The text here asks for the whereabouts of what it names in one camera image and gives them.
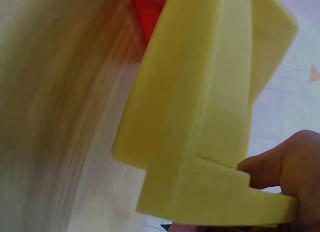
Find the finger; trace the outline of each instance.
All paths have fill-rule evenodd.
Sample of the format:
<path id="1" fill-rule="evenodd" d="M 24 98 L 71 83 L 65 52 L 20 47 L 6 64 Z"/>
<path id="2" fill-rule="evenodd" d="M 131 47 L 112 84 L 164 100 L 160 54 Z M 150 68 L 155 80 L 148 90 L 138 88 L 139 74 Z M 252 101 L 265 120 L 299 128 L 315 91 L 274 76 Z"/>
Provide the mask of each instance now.
<path id="1" fill-rule="evenodd" d="M 238 169 L 250 174 L 251 187 L 263 189 L 280 185 L 283 160 L 296 139 L 295 134 L 277 147 L 239 163 Z"/>

